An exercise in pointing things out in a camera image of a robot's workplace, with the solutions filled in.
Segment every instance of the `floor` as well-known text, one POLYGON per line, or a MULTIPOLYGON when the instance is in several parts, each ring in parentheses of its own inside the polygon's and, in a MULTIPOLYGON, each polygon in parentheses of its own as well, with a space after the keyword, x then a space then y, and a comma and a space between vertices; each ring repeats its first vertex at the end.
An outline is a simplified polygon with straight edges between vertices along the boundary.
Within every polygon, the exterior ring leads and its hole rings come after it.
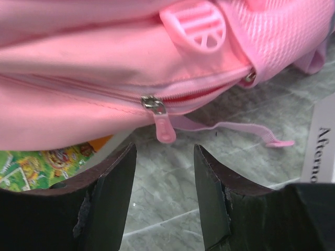
POLYGON ((206 123, 216 121, 263 124, 293 147, 268 149, 259 138, 228 129, 177 132, 164 145, 153 127, 141 128, 130 139, 138 148, 131 203, 121 251, 204 250, 193 169, 193 147, 201 144, 238 173, 264 186, 279 188, 300 176, 315 102, 335 92, 335 39, 319 74, 295 69, 254 89, 238 87, 191 114, 206 123))

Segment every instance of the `zipper pull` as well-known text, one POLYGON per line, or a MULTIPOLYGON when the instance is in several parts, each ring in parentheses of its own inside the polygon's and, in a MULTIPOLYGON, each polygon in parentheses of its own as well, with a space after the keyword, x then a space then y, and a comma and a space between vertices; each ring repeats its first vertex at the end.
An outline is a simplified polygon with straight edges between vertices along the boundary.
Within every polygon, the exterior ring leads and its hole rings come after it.
POLYGON ((173 143, 177 136, 164 103, 154 96, 143 96, 141 99, 143 107, 153 112, 157 139, 162 143, 173 143))

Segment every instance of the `colorful illustration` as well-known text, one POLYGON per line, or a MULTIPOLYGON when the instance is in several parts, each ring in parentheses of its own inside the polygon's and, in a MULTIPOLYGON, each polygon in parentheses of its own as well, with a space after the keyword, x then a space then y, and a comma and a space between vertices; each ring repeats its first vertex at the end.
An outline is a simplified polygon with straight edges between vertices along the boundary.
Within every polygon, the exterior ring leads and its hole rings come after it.
POLYGON ((110 138, 39 152, 0 151, 0 188, 46 189, 72 177, 110 138))

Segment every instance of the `zipper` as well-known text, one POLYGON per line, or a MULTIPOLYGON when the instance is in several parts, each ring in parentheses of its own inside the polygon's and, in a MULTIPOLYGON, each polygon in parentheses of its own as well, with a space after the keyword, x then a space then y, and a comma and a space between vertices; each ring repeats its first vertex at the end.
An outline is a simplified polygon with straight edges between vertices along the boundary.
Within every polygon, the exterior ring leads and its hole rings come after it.
POLYGON ((191 112, 201 107, 205 100, 208 100, 210 95, 215 97, 214 95, 225 86, 233 86, 240 79, 247 83, 253 82, 256 78, 256 72, 250 67, 246 67, 244 69, 228 73, 227 75, 216 74, 209 77, 190 79, 188 81, 169 84, 165 87, 152 88, 152 90, 148 91, 155 93, 154 95, 140 95, 139 93, 131 92, 133 89, 131 86, 119 86, 119 88, 115 88, 115 86, 113 86, 112 88, 106 88, 94 85, 94 88, 92 88, 90 83, 83 83, 75 79, 41 75, 31 76, 35 79, 30 79, 29 76, 27 78, 27 76, 22 75, 1 75, 0 77, 10 79, 18 84, 29 85, 31 87, 40 86, 45 89, 53 89, 65 93, 77 93, 78 91, 83 91, 84 93, 90 95, 98 95, 104 98, 114 98, 115 102, 120 102, 120 100, 131 102, 136 105, 136 110, 138 112, 141 111, 141 109, 137 106, 139 105, 152 113, 156 126, 157 139, 162 143, 173 143, 176 140, 176 133, 171 124, 169 118, 170 114, 166 109, 166 105, 169 106, 169 109, 173 110, 171 113, 173 115, 182 115, 191 112), (181 93, 180 87, 190 90, 181 93), (190 102, 192 102, 192 105, 190 106, 189 111, 186 112, 185 110, 190 102))

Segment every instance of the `pink bag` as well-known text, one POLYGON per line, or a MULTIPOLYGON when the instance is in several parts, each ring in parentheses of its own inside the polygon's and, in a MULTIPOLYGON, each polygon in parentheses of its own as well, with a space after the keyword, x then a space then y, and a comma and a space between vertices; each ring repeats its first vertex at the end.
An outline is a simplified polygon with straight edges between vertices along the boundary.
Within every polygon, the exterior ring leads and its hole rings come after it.
MULTIPOLYGON (((181 116, 295 62, 319 71, 334 0, 0 0, 0 150, 57 149, 181 116)), ((279 141, 255 124, 221 122, 279 141)))

